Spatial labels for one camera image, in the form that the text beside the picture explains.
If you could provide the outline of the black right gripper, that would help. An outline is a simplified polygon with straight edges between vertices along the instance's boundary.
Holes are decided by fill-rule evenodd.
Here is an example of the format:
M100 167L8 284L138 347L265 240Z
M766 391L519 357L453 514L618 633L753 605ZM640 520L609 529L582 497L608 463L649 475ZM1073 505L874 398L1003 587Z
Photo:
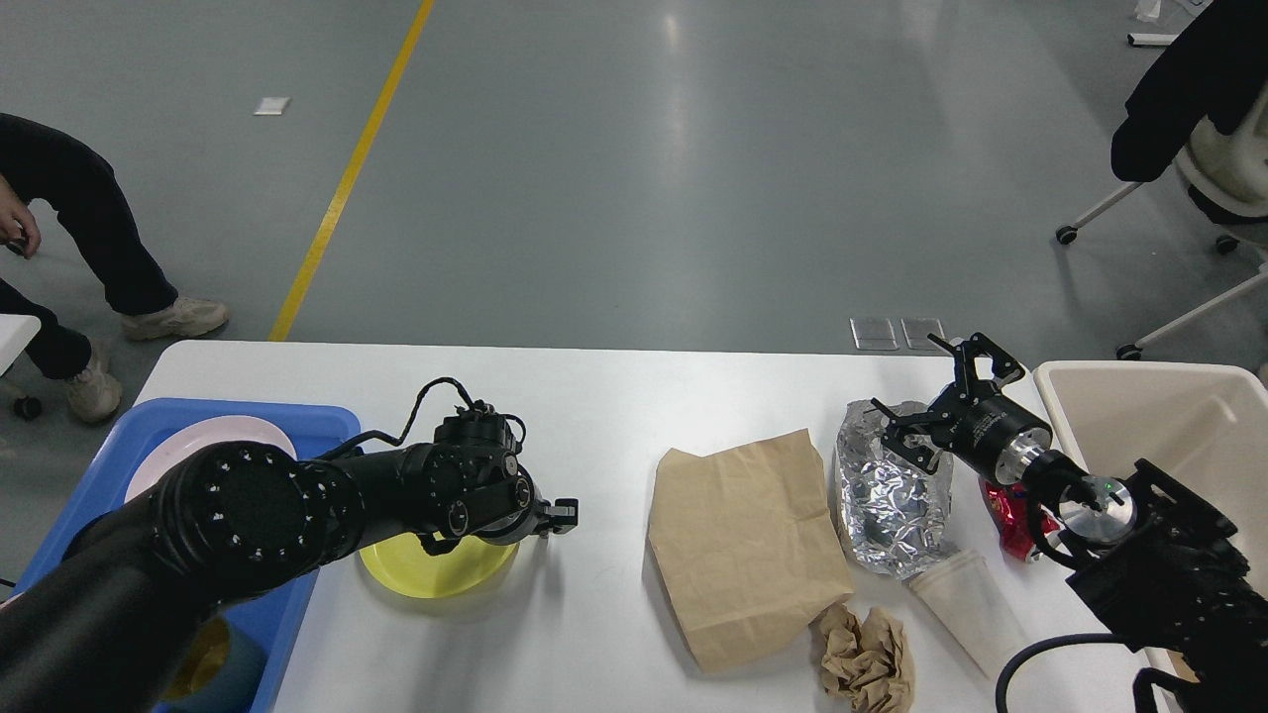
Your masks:
M885 420L883 447L924 473L936 473L942 450L948 450L988 483L1019 483L1025 469L1052 447L1051 426L1003 395L1006 384L1025 378L1026 365L983 332L959 343L935 332L927 339L952 356L954 379L931 411L900 415L872 398ZM978 374L980 359L989 362L992 378ZM910 444L910 436L928 436L935 447Z

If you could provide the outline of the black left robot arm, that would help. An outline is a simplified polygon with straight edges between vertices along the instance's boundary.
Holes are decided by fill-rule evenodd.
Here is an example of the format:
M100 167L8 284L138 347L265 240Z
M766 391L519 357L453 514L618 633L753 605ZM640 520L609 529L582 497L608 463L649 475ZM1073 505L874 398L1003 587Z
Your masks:
M147 712L217 615L361 548L413 535L439 557L577 527L579 502L545 499L521 463L524 420L456 393L431 442L404 424L311 459L209 444L82 525L3 606L3 709Z

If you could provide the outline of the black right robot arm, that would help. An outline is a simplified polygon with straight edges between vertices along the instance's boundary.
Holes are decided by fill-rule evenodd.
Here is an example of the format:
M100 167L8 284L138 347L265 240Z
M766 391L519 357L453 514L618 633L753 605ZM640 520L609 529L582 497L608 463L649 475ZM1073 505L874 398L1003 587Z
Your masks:
M1159 690L1186 712L1263 712L1267 604L1232 546L1236 525L1148 459L1127 478L1078 466L1055 447L1049 422L1006 396L1025 368L987 335L933 343L952 356L954 379L922 412L902 415L874 400L883 447L924 473L951 453L987 483L1022 487L1033 546L1068 568L1066 584L1104 624L1011 656L995 680L995 709L1008 709L1014 674L1036 656L1120 644L1173 651L1193 674L1141 669L1132 683L1137 712L1155 712Z

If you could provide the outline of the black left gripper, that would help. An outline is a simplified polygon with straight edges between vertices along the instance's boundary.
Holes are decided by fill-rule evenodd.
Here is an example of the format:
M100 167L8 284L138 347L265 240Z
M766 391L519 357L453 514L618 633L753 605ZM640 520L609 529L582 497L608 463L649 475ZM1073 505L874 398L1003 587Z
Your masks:
M557 499L554 501L538 499L531 501L519 514L484 527L476 532L489 546L516 546L530 537L548 538L566 535L579 523L579 501L577 499Z

